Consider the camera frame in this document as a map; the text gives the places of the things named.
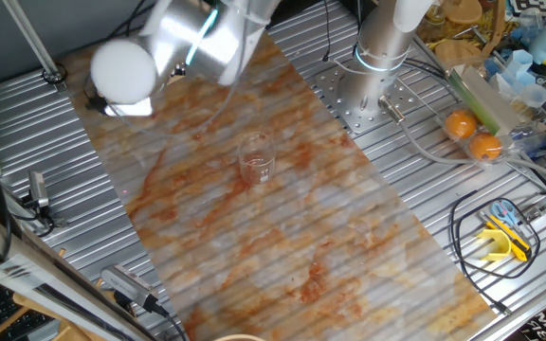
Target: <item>cable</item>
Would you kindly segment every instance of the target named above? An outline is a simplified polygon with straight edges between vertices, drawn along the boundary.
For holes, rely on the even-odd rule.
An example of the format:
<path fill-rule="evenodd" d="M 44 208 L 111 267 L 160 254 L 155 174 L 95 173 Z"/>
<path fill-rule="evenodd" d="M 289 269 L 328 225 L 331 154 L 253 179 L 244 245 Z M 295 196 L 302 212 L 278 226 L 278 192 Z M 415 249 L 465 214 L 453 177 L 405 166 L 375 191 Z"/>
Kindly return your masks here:
<path fill-rule="evenodd" d="M 54 224 L 54 220 L 52 219 L 52 217 L 50 217 L 49 215 L 46 215 L 45 219 L 49 223 L 49 226 L 47 227 L 46 232 L 44 232 L 44 233 L 42 233 L 40 235 L 37 235 L 37 237 L 39 237 L 39 238 L 43 238 L 43 237 L 47 236 L 48 234 L 52 233 L 52 231 L 54 230 L 54 227 L 56 227 L 56 224 Z"/>
<path fill-rule="evenodd" d="M 415 62 L 404 61 L 404 65 L 409 65 L 412 68 L 419 69 L 420 71 L 423 71 L 423 72 L 429 74 L 430 76 L 435 77 L 438 80 L 445 80 L 446 79 L 443 74 L 437 72 L 436 70 L 428 69 L 428 68 L 426 68 L 426 67 L 424 67 L 422 65 L 419 65 L 419 64 L 417 64 Z"/>
<path fill-rule="evenodd" d="M 163 309 L 163 311 L 166 312 L 165 314 L 163 314 L 163 316 L 166 317 L 168 319 L 168 321 L 172 322 L 172 325 L 174 326 L 174 328 L 176 329 L 176 331 L 178 332 L 178 334 L 180 335 L 182 340 L 187 341 L 187 338 L 185 337 L 185 334 L 182 332 L 182 330 L 180 329 L 180 327 L 178 326 L 176 321 L 174 321 L 174 319 L 170 316 L 168 311 L 166 311 L 165 309 Z"/>
<path fill-rule="evenodd" d="M 141 9 L 140 11 L 138 11 L 138 12 L 136 13 L 135 16 L 130 17 L 130 18 L 124 20 L 123 23 L 119 24 L 119 25 L 118 25 L 118 26 L 117 26 L 117 27 L 116 27 L 116 28 L 115 28 L 115 29 L 106 37 L 106 40 L 109 40 L 109 39 L 111 39 L 111 38 L 114 38 L 114 37 L 118 34 L 118 32 L 119 32 L 123 27 L 125 27 L 126 25 L 128 25 L 128 23 L 132 23 L 132 21 L 134 21 L 134 19 L 136 19 L 136 18 L 139 17 L 140 15 L 142 15 L 142 14 L 148 12 L 149 10 L 153 9 L 154 6 L 155 6 L 155 5 L 149 5 L 149 6 L 147 6 L 146 8 Z"/>
<path fill-rule="evenodd" d="M 406 61 L 407 61 L 407 62 L 412 62 L 412 63 L 420 63 L 420 64 L 422 64 L 422 65 L 424 65 L 424 66 L 428 66 L 428 67 L 431 68 L 432 70 L 435 70 L 435 71 L 437 71 L 438 73 L 440 73 L 440 74 L 442 74 L 442 75 L 444 75 L 444 74 L 446 73 L 444 70 L 442 70 L 442 69 L 439 68 L 438 66 L 435 66 L 435 65 L 433 65 L 433 64 L 431 64 L 431 63 L 427 63 L 427 62 L 423 62 L 423 61 L 417 60 L 417 59 L 415 59 L 415 58 L 408 57 L 408 58 L 406 58 Z"/>
<path fill-rule="evenodd" d="M 357 33 L 361 30 L 361 0 L 357 0 Z"/>
<path fill-rule="evenodd" d="M 4 250 L 0 257 L 0 264 L 8 259 L 9 250 L 11 249 L 11 224 L 8 212 L 8 204 L 6 203 L 6 195 L 4 189 L 1 186 L 0 182 L 0 221 L 1 224 L 6 228 L 6 241 L 4 244 Z"/>
<path fill-rule="evenodd" d="M 521 160 L 521 159 L 518 159 L 518 158 L 515 158 L 515 157 L 507 158 L 507 162 L 511 162 L 513 164 L 516 164 L 516 165 L 521 165 L 521 166 L 527 167 L 529 169 L 534 169 L 534 170 L 546 175 L 546 168 L 544 168 L 544 167 L 542 167 L 540 165 L 537 165 L 534 162 Z"/>
<path fill-rule="evenodd" d="M 326 36 L 328 37 L 328 50 L 321 59 L 324 62 L 328 62 L 330 59 L 330 48 L 332 48 L 332 42 L 330 41 L 330 12 L 328 11 L 328 0 L 323 0 L 323 6 L 326 7 Z"/>
<path fill-rule="evenodd" d="M 138 11 L 140 10 L 140 8 L 142 7 L 143 4 L 144 4 L 144 0 L 140 0 L 138 2 L 138 5 L 136 5 L 134 10 L 132 11 L 132 14 L 130 15 L 130 20 L 128 20 L 128 23 L 126 24 L 126 27 L 125 27 L 125 36 L 126 37 L 130 36 L 130 29 L 131 29 L 132 22 L 137 17 L 137 13 L 138 13 Z"/>
<path fill-rule="evenodd" d="M 246 5 L 246 17 L 248 17 L 249 14 L 250 14 L 250 4 L 251 3 L 248 1 L 247 5 Z M 135 130 L 137 130 L 137 131 L 139 131 L 141 133 L 144 133 L 144 134 L 154 135 L 154 136 L 158 136 L 158 137 L 175 137 L 175 136 L 180 136 L 180 135 L 191 135 L 191 134 L 194 134 L 196 132 L 199 132 L 203 128 L 208 127 L 212 123 L 212 121 L 214 119 L 216 119 L 220 114 L 222 114 L 223 110 L 225 110 L 225 108 L 227 107 L 229 101 L 231 100 L 231 97 L 233 96 L 233 93 L 237 89 L 237 86 L 239 85 L 239 80 L 240 80 L 240 78 L 242 76 L 242 73 L 244 71 L 243 65 L 244 65 L 244 53 L 246 52 L 246 40 L 247 40 L 247 19 L 244 20 L 244 28 L 243 28 L 243 31 L 242 31 L 242 48 L 241 48 L 241 53 L 240 53 L 240 57 L 239 57 L 239 66 L 237 68 L 237 74 L 235 75 L 235 81 L 231 85 L 231 89 L 228 92 L 227 98 L 223 102 L 223 105 L 220 108 L 218 108 L 218 110 L 216 111 L 216 113 L 213 116 L 208 118 L 208 120 L 206 120 L 204 123 L 200 124 L 196 128 L 193 128 L 193 129 L 191 129 L 191 130 L 189 130 L 187 132 L 178 133 L 178 134 L 156 133 L 156 132 L 153 132 L 153 131 L 150 131 L 150 130 L 147 130 L 147 129 L 137 127 L 135 124 L 132 124 L 130 121 L 125 119 L 124 116 L 120 115 L 117 112 L 117 110 L 115 109 L 115 106 L 109 104 L 109 107 L 111 108 L 111 110 L 113 111 L 115 116 L 119 117 L 119 119 L 121 119 L 121 121 L 123 123 L 125 123 L 127 126 L 132 127 Z"/>
<path fill-rule="evenodd" d="M 487 275 L 490 275 L 490 276 L 493 276 L 493 277 L 496 277 L 496 278 L 504 278 L 504 279 L 518 278 L 521 275 L 523 275 L 526 271 L 528 271 L 528 269 L 534 263 L 535 259 L 538 257 L 538 252 L 540 251 L 540 237 L 538 236 L 537 231 L 532 227 L 532 225 L 530 223 L 528 223 L 526 217 L 524 216 L 523 212 L 518 208 L 518 206 L 515 205 L 511 200 L 506 199 L 506 198 L 495 198 L 495 199 L 489 200 L 489 201 L 477 206 L 476 208 L 468 211 L 467 213 L 465 213 L 465 215 L 463 215 L 457 221 L 456 227 L 455 227 L 454 226 L 454 224 L 455 224 L 454 223 L 454 215 L 456 213 L 456 209 L 461 204 L 461 202 L 463 202 L 465 199 L 473 196 L 475 193 L 477 193 L 476 190 L 474 190 L 474 191 L 466 194 L 462 198 L 460 198 L 456 203 L 454 203 L 454 205 L 452 206 L 452 209 L 450 210 L 450 230 L 449 230 L 449 232 L 450 232 L 451 243 L 452 243 L 452 246 L 454 248 L 454 252 L 456 253 L 457 258 L 459 259 L 459 263 L 461 265 L 461 270 L 463 271 L 464 276 L 467 277 L 467 279 L 469 279 L 469 281 L 471 282 L 471 284 L 473 284 L 475 289 L 480 294 L 482 294 L 482 296 L 487 298 L 497 309 L 499 309 L 504 314 L 510 314 L 511 312 L 509 311 L 507 306 L 505 306 L 501 302 L 498 302 L 497 300 L 492 298 L 482 288 L 480 288 L 477 285 L 477 283 L 473 280 L 473 278 L 471 278 L 471 275 L 466 270 L 466 267 L 468 266 L 468 267 L 470 267 L 472 269 L 481 271 L 481 272 L 483 272 L 483 273 L 485 273 Z M 486 206 L 488 206 L 488 205 L 490 205 L 490 204 L 492 204 L 492 203 L 494 203 L 494 202 L 496 202 L 498 200 L 506 200 L 516 208 L 516 211 L 518 212 L 521 220 L 529 227 L 529 229 L 532 231 L 532 234 L 534 235 L 535 240 L 536 240 L 535 251 L 533 252 L 532 257 L 526 262 L 526 265 L 523 267 L 523 269 L 521 269 L 521 271 L 519 271 L 517 274 L 511 275 L 511 276 L 498 274 L 498 273 L 495 273 L 493 271 L 488 271 L 488 270 L 485 270 L 485 269 L 483 269 L 483 268 L 481 268 L 479 266 L 476 266 L 476 265 L 473 265 L 473 264 L 467 262 L 466 260 L 464 260 L 463 250 L 462 250 L 462 247 L 461 247 L 461 223 L 463 222 L 463 219 L 465 219 L 466 217 L 471 216 L 475 212 L 481 210 L 482 208 L 484 208 L 484 207 L 486 207 Z"/>
<path fill-rule="evenodd" d="M 429 153 L 426 149 L 421 147 L 421 145 L 419 145 L 418 142 L 416 142 L 416 140 L 414 139 L 414 136 L 412 136 L 412 133 L 410 132 L 410 129 L 408 129 L 408 126 L 406 126 L 406 121 L 399 122 L 399 126 L 402 128 L 402 130 L 406 134 L 406 137 L 412 143 L 412 145 L 416 147 L 418 152 L 420 152 L 423 156 L 425 156 L 428 159 L 431 159 L 435 162 L 448 164 L 448 165 L 466 165 L 466 164 L 475 163 L 475 161 L 473 161 L 472 159 L 449 159 L 449 158 L 444 158 L 444 157 L 436 156 L 432 153 Z"/>
<path fill-rule="evenodd" d="M 11 214 L 11 216 L 18 219 L 18 220 L 25 221 L 25 222 L 32 222 L 32 221 L 36 221 L 36 220 L 39 219 L 39 217 L 37 217 L 37 216 L 35 216 L 35 217 L 23 217 L 23 216 L 19 216 L 19 215 L 16 215 L 16 214 Z"/>

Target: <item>black cable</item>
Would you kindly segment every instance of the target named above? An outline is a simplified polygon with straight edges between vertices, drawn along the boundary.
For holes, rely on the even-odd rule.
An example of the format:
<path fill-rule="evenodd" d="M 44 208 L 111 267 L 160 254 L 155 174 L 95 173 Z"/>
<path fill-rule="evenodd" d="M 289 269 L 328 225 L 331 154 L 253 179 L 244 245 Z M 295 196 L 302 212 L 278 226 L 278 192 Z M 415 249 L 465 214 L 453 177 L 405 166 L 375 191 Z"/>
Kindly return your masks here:
<path fill-rule="evenodd" d="M 166 314 L 164 317 L 166 317 L 168 321 L 172 322 L 172 325 L 176 328 L 176 331 L 178 332 L 178 334 L 180 334 L 180 337 L 182 338 L 182 340 L 187 341 L 185 334 L 182 332 L 182 330 L 180 329 L 176 321 L 174 321 L 174 319 L 170 316 L 170 314 Z"/>
<path fill-rule="evenodd" d="M 433 65 L 433 64 L 431 64 L 431 63 L 419 61 L 419 60 L 417 60 L 417 59 L 415 59 L 415 58 L 410 58 L 410 57 L 407 57 L 407 58 L 406 58 L 406 61 L 408 61 L 408 62 L 413 62 L 413 63 L 420 63 L 420 64 L 422 64 L 422 65 L 424 65 L 424 66 L 430 67 L 432 70 L 437 71 L 437 72 L 438 72 L 439 74 L 441 74 L 441 75 L 444 75 L 444 74 L 445 74 L 445 71 L 444 71 L 444 70 L 442 70 L 442 69 L 439 68 L 438 66 L 435 66 L 435 65 Z"/>
<path fill-rule="evenodd" d="M 419 69 L 427 74 L 429 74 L 430 76 L 433 76 L 437 79 L 441 79 L 441 80 L 445 80 L 446 78 L 444 77 L 444 74 L 441 74 L 439 72 L 437 72 L 436 70 L 432 70 L 432 69 L 428 69 L 422 65 L 419 65 L 418 63 L 415 63 L 415 62 L 412 62 L 412 61 L 408 61 L 408 60 L 405 60 L 404 61 L 404 64 L 405 65 L 410 65 L 411 67 L 414 67 L 416 69 Z"/>
<path fill-rule="evenodd" d="M 9 219 L 8 204 L 6 195 L 0 181 L 0 222 L 6 227 L 6 243 L 0 257 L 0 264 L 8 259 L 9 249 L 11 248 L 11 224 Z"/>
<path fill-rule="evenodd" d="M 174 319 L 170 316 L 170 313 L 168 313 L 168 311 L 164 307 L 160 306 L 159 304 L 154 304 L 153 312 L 166 317 L 168 321 L 172 322 L 172 325 L 176 328 L 176 331 L 180 334 L 180 337 L 182 337 L 182 340 L 187 341 L 185 334 L 182 332 L 182 330 L 180 329 L 176 321 L 174 321 Z"/>
<path fill-rule="evenodd" d="M 123 28 L 125 27 L 126 25 L 128 25 L 128 23 L 132 23 L 134 21 L 134 19 L 136 19 L 137 17 L 139 17 L 140 15 L 148 12 L 149 10 L 153 9 L 155 5 L 149 5 L 147 6 L 146 8 L 144 9 L 141 9 L 140 11 L 138 11 L 134 16 L 131 16 L 129 17 L 128 19 L 126 19 L 125 21 L 123 21 L 123 23 L 119 24 L 119 26 L 117 26 L 107 37 L 106 37 L 106 40 L 109 40 L 111 38 L 115 38 L 115 36 L 118 34 L 118 32 Z"/>
<path fill-rule="evenodd" d="M 52 217 L 50 217 L 49 215 L 46 215 L 45 218 L 47 219 L 47 222 L 49 223 L 49 226 L 47 227 L 46 232 L 44 232 L 44 233 L 42 233 L 40 235 L 37 235 L 37 237 L 39 237 L 39 238 L 43 238 L 43 237 L 47 236 L 48 234 L 52 233 L 52 231 L 54 230 L 54 227 L 56 227 Z"/>
<path fill-rule="evenodd" d="M 475 269 L 475 270 L 478 270 L 478 271 L 481 271 L 487 275 L 490 275 L 490 276 L 493 276 L 493 277 L 497 277 L 497 278 L 505 278 L 505 279 L 514 279 L 514 278 L 518 278 L 520 277 L 521 275 L 523 275 L 526 271 L 528 271 L 528 269 L 532 266 L 532 264 L 534 263 L 535 259 L 538 257 L 538 252 L 540 251 L 540 237 L 538 236 L 538 233 L 537 231 L 530 225 L 530 223 L 528 223 L 528 221 L 526 220 L 526 217 L 524 216 L 523 212 L 518 208 L 517 205 L 515 205 L 511 200 L 509 199 L 506 199 L 506 198 L 495 198 L 495 199 L 492 199 L 492 200 L 489 200 L 479 206 L 477 206 L 476 208 L 468 211 L 467 213 L 465 213 L 465 215 L 463 215 L 456 223 L 456 226 L 454 225 L 454 214 L 456 212 L 456 209 L 458 208 L 458 206 L 461 204 L 461 202 L 463 202 L 465 199 L 471 197 L 472 195 L 474 195 L 475 193 L 477 193 L 476 190 L 466 194 L 465 196 L 463 196 L 462 198 L 460 198 L 456 203 L 454 203 L 454 205 L 452 206 L 452 209 L 450 210 L 450 228 L 449 228 L 449 234 L 450 234 L 450 241 L 452 243 L 452 246 L 454 248 L 454 252 L 456 253 L 456 256 L 459 260 L 459 263 L 461 265 L 461 270 L 463 271 L 464 273 L 464 276 L 467 277 L 467 279 L 471 282 L 471 284 L 473 284 L 473 286 L 475 287 L 475 289 L 482 295 L 484 296 L 485 298 L 487 298 L 499 311 L 501 311 L 502 313 L 504 314 L 507 314 L 509 313 L 509 309 L 507 308 L 507 306 L 505 306 L 504 304 L 498 302 L 496 299 L 492 298 L 490 295 L 488 295 L 482 288 L 480 288 L 477 283 L 473 280 L 473 278 L 471 278 L 471 275 L 469 275 L 468 271 L 466 270 L 466 267 L 470 267 L 472 269 Z M 498 200 L 506 200 L 508 201 L 511 205 L 513 205 L 513 207 L 516 209 L 516 211 L 518 212 L 521 220 L 526 224 L 528 225 L 529 229 L 532 231 L 532 234 L 534 235 L 535 237 L 535 240 L 536 240 L 536 245 L 535 245 L 535 251 L 532 255 L 532 257 L 526 262 L 526 265 L 523 267 L 523 269 L 521 269 L 521 271 L 519 271 L 517 274 L 515 275 L 511 275 L 511 276 L 507 276 L 507 275 L 502 275 L 502 274 L 497 274 L 493 271 L 488 271 L 488 270 L 485 270 L 479 266 L 476 266 L 476 265 L 473 265 L 471 263 L 469 263 L 468 261 L 464 260 L 464 257 L 463 257 L 463 249 L 461 247 L 461 223 L 463 222 L 463 219 L 473 215 L 475 212 L 483 209 L 484 207 L 498 201 Z"/>
<path fill-rule="evenodd" d="M 332 47 L 332 42 L 330 41 L 330 13 L 328 11 L 328 1 L 323 0 L 323 6 L 326 7 L 326 35 L 328 37 L 328 50 L 326 54 L 321 58 L 324 62 L 328 62 L 330 59 L 330 48 Z"/>
<path fill-rule="evenodd" d="M 355 5 L 355 11 L 357 12 L 357 33 L 361 30 L 361 0 L 355 0 L 357 4 Z"/>
<path fill-rule="evenodd" d="M 22 221 L 25 221 L 25 222 L 32 222 L 32 221 L 36 221 L 36 220 L 39 219 L 39 217 L 37 217 L 37 216 L 35 216 L 35 217 L 23 217 L 23 216 L 19 216 L 17 214 L 11 214 L 11 216 L 18 219 L 18 220 L 22 220 Z"/>
<path fill-rule="evenodd" d="M 140 0 L 138 2 L 138 5 L 136 5 L 134 10 L 132 11 L 132 14 L 130 15 L 130 20 L 128 21 L 128 23 L 126 24 L 126 27 L 125 27 L 125 36 L 126 37 L 130 36 L 130 29 L 131 29 L 132 22 L 134 21 L 134 19 L 136 19 L 137 13 L 138 13 L 138 11 L 140 10 L 140 8 L 142 7 L 143 4 L 144 4 L 144 0 Z"/>

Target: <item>wooden stick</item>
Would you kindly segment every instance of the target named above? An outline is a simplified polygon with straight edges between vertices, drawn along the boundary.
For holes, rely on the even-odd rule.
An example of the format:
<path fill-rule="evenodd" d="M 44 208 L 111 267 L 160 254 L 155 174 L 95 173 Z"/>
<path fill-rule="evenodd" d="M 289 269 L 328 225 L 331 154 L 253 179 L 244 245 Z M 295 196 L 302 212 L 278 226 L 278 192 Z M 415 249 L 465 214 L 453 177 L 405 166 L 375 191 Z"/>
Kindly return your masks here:
<path fill-rule="evenodd" d="M 9 327 L 12 323 L 14 323 L 14 321 L 19 319 L 22 315 L 26 314 L 27 312 L 28 312 L 28 307 L 22 307 L 18 310 L 18 312 L 14 313 L 14 315 L 8 317 L 7 320 L 5 320 L 4 322 L 2 322 L 2 324 L 0 324 L 0 333 L 4 331 L 7 327 Z"/>

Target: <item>orange object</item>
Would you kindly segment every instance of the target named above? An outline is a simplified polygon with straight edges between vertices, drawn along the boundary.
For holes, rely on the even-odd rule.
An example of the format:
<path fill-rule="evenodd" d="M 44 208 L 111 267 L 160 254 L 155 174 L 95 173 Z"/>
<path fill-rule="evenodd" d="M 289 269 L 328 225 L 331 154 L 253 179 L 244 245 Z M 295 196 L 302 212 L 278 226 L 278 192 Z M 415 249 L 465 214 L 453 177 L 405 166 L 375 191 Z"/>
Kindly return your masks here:
<path fill-rule="evenodd" d="M 453 139 L 468 138 L 478 128 L 478 122 L 473 113 L 465 109 L 457 109 L 446 118 L 446 130 Z"/>
<path fill-rule="evenodd" d="M 478 0 L 446 0 L 443 8 L 447 20 L 461 25 L 476 24 L 483 14 Z"/>
<path fill-rule="evenodd" d="M 479 133 L 471 139 L 469 150 L 481 161 L 491 161 L 502 152 L 501 141 L 490 133 Z"/>

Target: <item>keyboard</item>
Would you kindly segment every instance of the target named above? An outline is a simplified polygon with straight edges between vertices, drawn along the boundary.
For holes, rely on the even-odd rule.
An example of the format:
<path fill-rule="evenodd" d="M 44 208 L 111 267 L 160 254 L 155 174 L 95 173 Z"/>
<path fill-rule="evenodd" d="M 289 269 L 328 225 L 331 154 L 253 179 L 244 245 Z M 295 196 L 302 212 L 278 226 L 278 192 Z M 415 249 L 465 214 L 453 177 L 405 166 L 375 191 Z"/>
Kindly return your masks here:
<path fill-rule="evenodd" d="M 14 292 L 0 285 L 0 324 L 16 313 L 22 306 L 14 303 Z M 16 341 L 46 325 L 52 318 L 29 310 L 0 333 L 0 341 Z"/>

